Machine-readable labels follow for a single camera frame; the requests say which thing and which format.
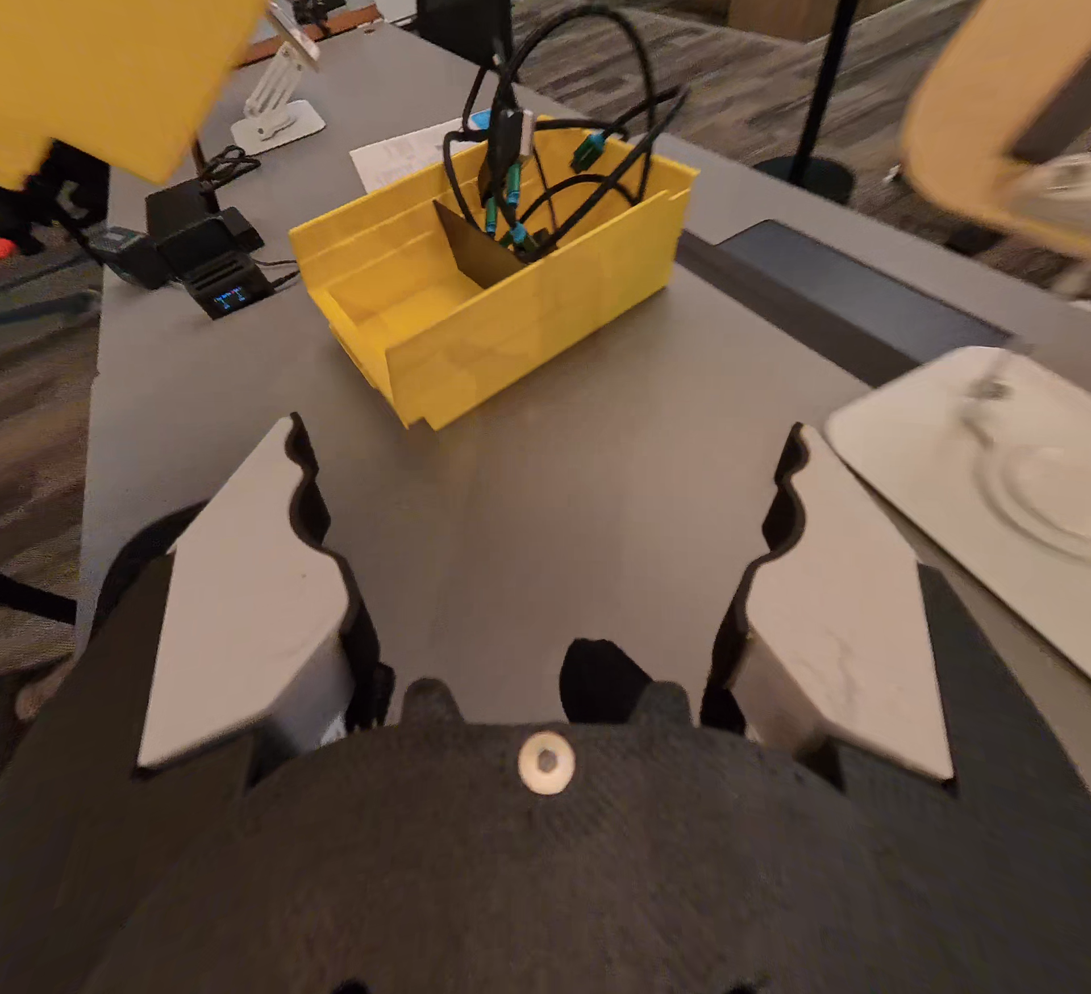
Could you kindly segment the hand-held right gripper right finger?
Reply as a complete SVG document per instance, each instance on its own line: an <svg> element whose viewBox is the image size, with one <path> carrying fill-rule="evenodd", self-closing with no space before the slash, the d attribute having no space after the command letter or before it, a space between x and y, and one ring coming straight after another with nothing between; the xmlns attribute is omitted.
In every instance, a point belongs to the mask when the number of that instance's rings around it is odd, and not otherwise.
<svg viewBox="0 0 1091 994"><path fill-rule="evenodd" d="M794 756L837 740L949 782L918 555L814 427L786 438L762 535L714 642L702 726Z"/></svg>

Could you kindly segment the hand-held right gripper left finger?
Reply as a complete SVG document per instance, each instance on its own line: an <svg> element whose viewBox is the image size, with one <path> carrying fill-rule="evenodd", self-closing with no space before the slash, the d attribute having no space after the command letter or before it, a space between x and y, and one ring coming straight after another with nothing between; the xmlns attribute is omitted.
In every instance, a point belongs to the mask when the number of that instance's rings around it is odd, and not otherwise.
<svg viewBox="0 0 1091 994"><path fill-rule="evenodd" d="M169 551L136 766L167 769L243 733L274 757L384 724L394 673L299 414L276 420Z"/></svg>

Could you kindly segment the yellow plastic bin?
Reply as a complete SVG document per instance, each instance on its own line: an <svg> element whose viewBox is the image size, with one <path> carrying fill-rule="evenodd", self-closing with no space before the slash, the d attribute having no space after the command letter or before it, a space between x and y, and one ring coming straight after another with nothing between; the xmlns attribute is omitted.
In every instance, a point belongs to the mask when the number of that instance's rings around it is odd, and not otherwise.
<svg viewBox="0 0 1091 994"><path fill-rule="evenodd" d="M698 170L654 153L558 248L491 286L459 270L443 219L467 224L441 163L289 231L307 294L401 421L449 426L663 290Z"/></svg>

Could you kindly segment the black hdmi switch box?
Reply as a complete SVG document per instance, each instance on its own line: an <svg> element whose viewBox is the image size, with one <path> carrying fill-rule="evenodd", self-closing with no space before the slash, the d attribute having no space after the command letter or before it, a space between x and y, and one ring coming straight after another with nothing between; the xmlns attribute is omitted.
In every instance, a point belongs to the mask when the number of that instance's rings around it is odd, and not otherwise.
<svg viewBox="0 0 1091 994"><path fill-rule="evenodd" d="M505 187L513 166L521 165L533 154L537 115L525 107L502 105L490 117L484 177L484 196L494 196L494 187Z"/></svg>

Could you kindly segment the white tablet stand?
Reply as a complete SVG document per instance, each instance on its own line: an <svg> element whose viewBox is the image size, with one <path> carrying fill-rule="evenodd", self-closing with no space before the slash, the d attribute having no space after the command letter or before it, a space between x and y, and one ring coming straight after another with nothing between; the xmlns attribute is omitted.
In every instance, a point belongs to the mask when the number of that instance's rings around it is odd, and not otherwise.
<svg viewBox="0 0 1091 994"><path fill-rule="evenodd" d="M310 101L293 97L305 73L319 69L317 43L274 2L267 3L265 17L275 32L276 47L243 104L242 117L230 128L233 143L249 156L310 137L325 128L325 120Z"/></svg>
<svg viewBox="0 0 1091 994"><path fill-rule="evenodd" d="M1090 674L1090 397L1026 342L968 346L827 421L841 460Z"/></svg>

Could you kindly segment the black charger with blue display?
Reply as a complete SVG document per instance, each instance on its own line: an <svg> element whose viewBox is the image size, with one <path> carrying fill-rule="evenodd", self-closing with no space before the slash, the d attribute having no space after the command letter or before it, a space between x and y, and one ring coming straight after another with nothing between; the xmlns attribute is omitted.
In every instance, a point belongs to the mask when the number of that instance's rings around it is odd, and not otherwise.
<svg viewBox="0 0 1091 994"><path fill-rule="evenodd" d="M240 251L224 253L187 270L180 282L211 320L227 318L276 294L273 282L257 263Z"/></svg>

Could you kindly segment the dark grey battery pack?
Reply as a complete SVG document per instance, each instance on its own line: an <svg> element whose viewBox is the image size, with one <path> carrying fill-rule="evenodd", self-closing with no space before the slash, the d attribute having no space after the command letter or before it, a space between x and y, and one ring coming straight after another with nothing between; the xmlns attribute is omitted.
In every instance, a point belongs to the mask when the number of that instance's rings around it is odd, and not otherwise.
<svg viewBox="0 0 1091 994"><path fill-rule="evenodd" d="M107 226L89 235L88 247L118 278L142 291L153 292L172 282L169 265L147 233Z"/></svg>

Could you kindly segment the black power adapter box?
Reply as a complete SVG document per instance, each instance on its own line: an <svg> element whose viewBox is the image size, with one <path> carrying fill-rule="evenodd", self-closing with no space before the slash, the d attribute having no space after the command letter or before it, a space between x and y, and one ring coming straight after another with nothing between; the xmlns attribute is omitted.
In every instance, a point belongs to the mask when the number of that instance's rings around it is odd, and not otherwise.
<svg viewBox="0 0 1091 994"><path fill-rule="evenodd" d="M221 208L215 195L195 179L151 193L144 209L146 233L178 282L265 245L238 208Z"/></svg>

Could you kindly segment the black bin divider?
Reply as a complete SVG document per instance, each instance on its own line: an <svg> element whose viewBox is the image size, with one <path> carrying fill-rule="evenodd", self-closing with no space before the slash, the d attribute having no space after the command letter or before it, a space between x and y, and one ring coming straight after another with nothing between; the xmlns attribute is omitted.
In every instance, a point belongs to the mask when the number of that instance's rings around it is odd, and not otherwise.
<svg viewBox="0 0 1091 994"><path fill-rule="evenodd" d="M460 213L449 209L437 199L432 206L457 270L479 290L492 289L525 270L526 265L515 252L466 221Z"/></svg>

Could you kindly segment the black pole stand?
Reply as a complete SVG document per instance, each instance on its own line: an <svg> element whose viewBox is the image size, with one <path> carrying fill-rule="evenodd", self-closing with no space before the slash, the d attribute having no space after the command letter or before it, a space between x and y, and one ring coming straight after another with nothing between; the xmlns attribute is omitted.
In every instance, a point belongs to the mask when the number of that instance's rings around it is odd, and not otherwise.
<svg viewBox="0 0 1091 994"><path fill-rule="evenodd" d="M810 194L846 206L852 196L855 175L840 161L815 155L823 120L839 74L860 0L838 0L834 20L814 87L810 107L798 137L796 149L791 156L771 157L755 165L757 172L768 175Z"/></svg>

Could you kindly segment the black bags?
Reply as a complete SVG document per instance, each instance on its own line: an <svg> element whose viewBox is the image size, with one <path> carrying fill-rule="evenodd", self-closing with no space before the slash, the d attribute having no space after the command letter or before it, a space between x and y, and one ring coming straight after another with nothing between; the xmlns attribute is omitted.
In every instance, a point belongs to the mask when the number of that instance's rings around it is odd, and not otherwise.
<svg viewBox="0 0 1091 994"><path fill-rule="evenodd" d="M110 166L88 153L55 140L39 169L17 191L1 190L1 237L34 256L45 250L34 228L59 226L89 253L86 232L106 220Z"/></svg>

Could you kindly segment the white paper sheet blue stripe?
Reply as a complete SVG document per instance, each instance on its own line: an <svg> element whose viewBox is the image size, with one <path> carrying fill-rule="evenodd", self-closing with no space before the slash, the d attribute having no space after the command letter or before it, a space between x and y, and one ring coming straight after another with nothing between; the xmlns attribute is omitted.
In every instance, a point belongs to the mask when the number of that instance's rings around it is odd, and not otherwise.
<svg viewBox="0 0 1091 994"><path fill-rule="evenodd" d="M461 120L430 125L396 137L362 145L349 152L349 160L365 194L374 193L443 161L444 139L461 131Z"/></svg>

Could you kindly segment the yellow panel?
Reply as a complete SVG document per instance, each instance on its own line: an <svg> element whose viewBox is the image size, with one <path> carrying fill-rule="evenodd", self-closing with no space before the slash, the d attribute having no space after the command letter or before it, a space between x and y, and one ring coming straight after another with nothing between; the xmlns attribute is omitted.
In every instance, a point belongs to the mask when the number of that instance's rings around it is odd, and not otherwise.
<svg viewBox="0 0 1091 994"><path fill-rule="evenodd" d="M269 0L1 0L1 183L61 142L163 185Z"/></svg>

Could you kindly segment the brown wooden desk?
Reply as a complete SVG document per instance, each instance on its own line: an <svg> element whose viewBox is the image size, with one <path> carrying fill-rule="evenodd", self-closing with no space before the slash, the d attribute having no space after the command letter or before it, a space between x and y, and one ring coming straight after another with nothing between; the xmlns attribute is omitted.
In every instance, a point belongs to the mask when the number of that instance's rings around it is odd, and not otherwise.
<svg viewBox="0 0 1091 994"><path fill-rule="evenodd" d="M377 10L377 5L371 3L359 8L343 9L340 12L336 12L333 17L329 17L325 26L319 26L313 23L307 24L302 27L302 33L311 41L320 44L353 29L371 28L383 20L384 17ZM268 39L251 44L238 59L236 68L241 69L269 60L285 41L280 34L275 33Z"/></svg>

